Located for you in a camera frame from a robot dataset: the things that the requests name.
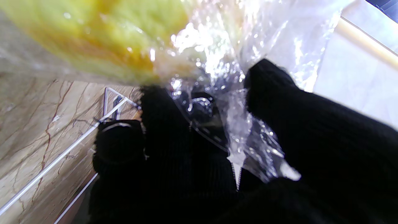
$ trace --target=plastic bag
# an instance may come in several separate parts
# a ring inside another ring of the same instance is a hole
[[[246,71],[266,57],[311,91],[328,37],[352,0],[0,2],[45,49],[0,15],[3,71],[164,85],[193,128],[266,182],[290,168],[275,134],[245,108]]]

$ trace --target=marble surface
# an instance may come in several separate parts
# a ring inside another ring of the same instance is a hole
[[[343,16],[398,51],[398,24],[365,0],[350,5]],[[326,48],[314,92],[398,129],[397,68],[347,38],[339,25]]]
[[[391,51],[398,53],[398,23],[366,0],[356,0],[342,16]]]
[[[134,87],[111,86],[131,99]],[[0,76],[0,204],[102,117],[104,85]],[[121,118],[137,114],[124,105]],[[3,223],[53,223],[92,171],[90,134],[0,218]]]

